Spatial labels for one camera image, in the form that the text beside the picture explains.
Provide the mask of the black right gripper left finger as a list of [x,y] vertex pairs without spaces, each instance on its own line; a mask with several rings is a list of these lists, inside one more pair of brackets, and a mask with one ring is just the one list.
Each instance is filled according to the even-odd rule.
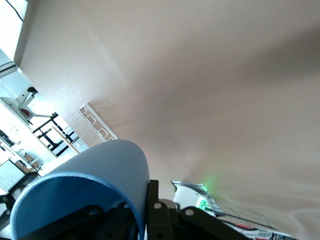
[[23,240],[137,240],[138,224],[126,202],[104,211],[88,205],[22,237]]

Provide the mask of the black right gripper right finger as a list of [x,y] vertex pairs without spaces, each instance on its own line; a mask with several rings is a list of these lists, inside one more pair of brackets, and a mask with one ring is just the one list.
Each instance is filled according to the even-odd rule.
[[159,199],[159,181],[150,180],[146,197],[149,240],[240,240],[242,235],[206,212],[190,206],[177,210]]

